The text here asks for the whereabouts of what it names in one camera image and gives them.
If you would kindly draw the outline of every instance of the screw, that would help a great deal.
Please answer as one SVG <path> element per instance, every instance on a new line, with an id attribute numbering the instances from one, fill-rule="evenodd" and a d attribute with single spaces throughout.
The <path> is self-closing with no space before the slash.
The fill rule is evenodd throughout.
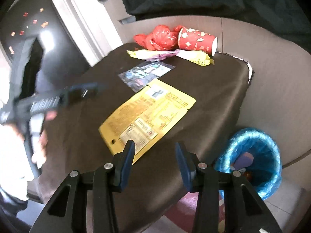
<path id="1" fill-rule="evenodd" d="M 106 163 L 105 165 L 104 165 L 104 168 L 105 169 L 110 169 L 110 168 L 112 168 L 113 167 L 113 164 L 111 164 L 111 163 Z"/>
<path id="2" fill-rule="evenodd" d="M 207 164 L 201 162 L 198 164 L 198 167 L 201 169 L 205 169 L 205 168 L 207 168 Z"/>
<path id="3" fill-rule="evenodd" d="M 240 177 L 241 176 L 241 172 L 240 171 L 233 171 L 232 174 L 235 177 Z"/>
<path id="4" fill-rule="evenodd" d="M 78 171 L 72 171 L 70 173 L 70 177 L 76 177 L 78 174 L 79 174 Z"/>

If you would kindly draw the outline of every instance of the blue trash bag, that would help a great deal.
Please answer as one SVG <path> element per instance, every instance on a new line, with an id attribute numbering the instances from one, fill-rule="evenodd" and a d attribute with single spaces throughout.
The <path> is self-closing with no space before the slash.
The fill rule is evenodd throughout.
<path id="1" fill-rule="evenodd" d="M 278 146 L 263 131 L 246 128 L 237 132 L 229 140 L 224 154 L 218 158 L 215 170 L 230 173 L 230 165 L 245 152 L 254 156 L 252 165 L 246 167 L 246 170 L 252 173 L 251 184 L 265 200 L 273 195 L 281 184 L 282 163 Z"/>

